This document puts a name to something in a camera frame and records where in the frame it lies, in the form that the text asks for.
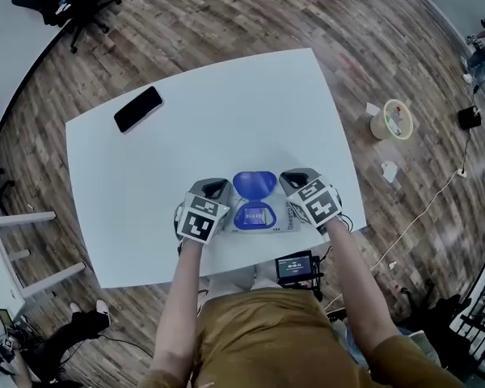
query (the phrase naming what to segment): yellow trash can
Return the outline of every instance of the yellow trash can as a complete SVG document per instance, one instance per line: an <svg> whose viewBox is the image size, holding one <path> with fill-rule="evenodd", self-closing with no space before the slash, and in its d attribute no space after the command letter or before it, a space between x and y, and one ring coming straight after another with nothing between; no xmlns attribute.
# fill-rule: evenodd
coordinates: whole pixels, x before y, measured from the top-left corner
<svg viewBox="0 0 485 388"><path fill-rule="evenodd" d="M408 139L413 132L410 110L400 100L390 99L370 121L370 131L377 139Z"/></svg>

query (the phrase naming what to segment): wooden floor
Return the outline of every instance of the wooden floor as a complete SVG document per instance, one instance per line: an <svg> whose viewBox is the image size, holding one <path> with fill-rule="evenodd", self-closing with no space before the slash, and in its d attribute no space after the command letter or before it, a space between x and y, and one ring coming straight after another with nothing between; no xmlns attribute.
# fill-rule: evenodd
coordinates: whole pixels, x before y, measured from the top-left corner
<svg viewBox="0 0 485 388"><path fill-rule="evenodd" d="M369 225L354 237L369 265L462 164L466 134L456 111L470 105L471 93L460 76L464 48L424 0L123 0L100 18L110 32L90 25L76 55L69 36L56 44L0 136L0 167L16 180L6 203L11 212L57 213L56 221L36 228L4 230L10 251L32 250L16 264L24 283L80 259L91 266L72 201L65 122L140 85L203 65L314 50L352 151ZM366 103L390 98L405 101L415 117L408 141L377 142L369 131ZM396 318L409 314L396 286L421 297L431 278L439 296L464 293L485 259L485 86L476 100L483 125L472 131L468 178L456 177L375 270ZM385 160L399 166L392 184L382 178ZM330 257L323 269L328 302L340 292ZM69 320L70 301L90 309L101 297L112 311L107 334L152 352L168 285L102 290L87 269L54 290L52 302L28 315L44 334ZM135 386L148 364L137 348L99 339L86 342L66 368L87 386Z"/></svg>

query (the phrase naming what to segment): display screen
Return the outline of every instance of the display screen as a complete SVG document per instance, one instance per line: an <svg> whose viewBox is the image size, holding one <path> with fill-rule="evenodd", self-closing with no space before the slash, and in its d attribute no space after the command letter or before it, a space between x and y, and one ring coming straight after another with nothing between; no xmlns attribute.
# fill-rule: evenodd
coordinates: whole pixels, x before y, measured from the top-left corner
<svg viewBox="0 0 485 388"><path fill-rule="evenodd" d="M277 263L279 277L310 275L312 271L308 255L290 259L278 259Z"/></svg>
<svg viewBox="0 0 485 388"><path fill-rule="evenodd" d="M266 224L264 209L244 209L244 224Z"/></svg>
<svg viewBox="0 0 485 388"><path fill-rule="evenodd" d="M115 114L114 118L116 124L118 125L120 131L125 133L139 120L141 120L144 116L162 103L162 98L156 89L151 86Z"/></svg>

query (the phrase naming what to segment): black speaker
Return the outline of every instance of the black speaker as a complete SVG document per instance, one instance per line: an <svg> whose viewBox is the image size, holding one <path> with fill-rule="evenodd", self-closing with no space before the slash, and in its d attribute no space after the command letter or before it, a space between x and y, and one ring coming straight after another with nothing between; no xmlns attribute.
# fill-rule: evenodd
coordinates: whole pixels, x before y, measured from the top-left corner
<svg viewBox="0 0 485 388"><path fill-rule="evenodd" d="M458 111L458 123L464 131L480 126L482 124L482 117L479 115L478 108L472 106Z"/></svg>

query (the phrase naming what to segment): person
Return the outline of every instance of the person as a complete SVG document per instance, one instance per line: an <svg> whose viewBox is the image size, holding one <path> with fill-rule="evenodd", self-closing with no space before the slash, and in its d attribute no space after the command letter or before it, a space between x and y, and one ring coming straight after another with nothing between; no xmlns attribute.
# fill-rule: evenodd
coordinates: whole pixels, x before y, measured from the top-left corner
<svg viewBox="0 0 485 388"><path fill-rule="evenodd" d="M60 373L61 358L75 344L88 339L96 339L98 333L110 326L108 305L98 300L95 310L83 313L78 305L70 304L72 319L60 327L47 340L37 347L20 351L17 341L13 343L15 359L12 366L2 363L7 373L0 371L0 388L31 388L33 386L31 371L47 386Z"/></svg>
<svg viewBox="0 0 485 388"><path fill-rule="evenodd" d="M139 387L182 388L189 380L200 388L462 386L399 333L347 226L337 217L324 226L349 326L371 373L341 346L311 292L279 289L260 265L249 291L244 269L211 276L198 315L202 244L185 239ZM236 280L227 280L230 275Z"/></svg>
<svg viewBox="0 0 485 388"><path fill-rule="evenodd" d="M484 29L480 33L478 33L478 35L476 35L477 39L472 40L485 38L485 19L483 19L481 23ZM480 44L475 45L475 47L476 51L468 60L466 60L464 56L460 56L463 67L466 71L466 73L463 74L462 77L463 80L465 80L469 84L474 82L475 85L481 85L485 80L485 45Z"/></svg>

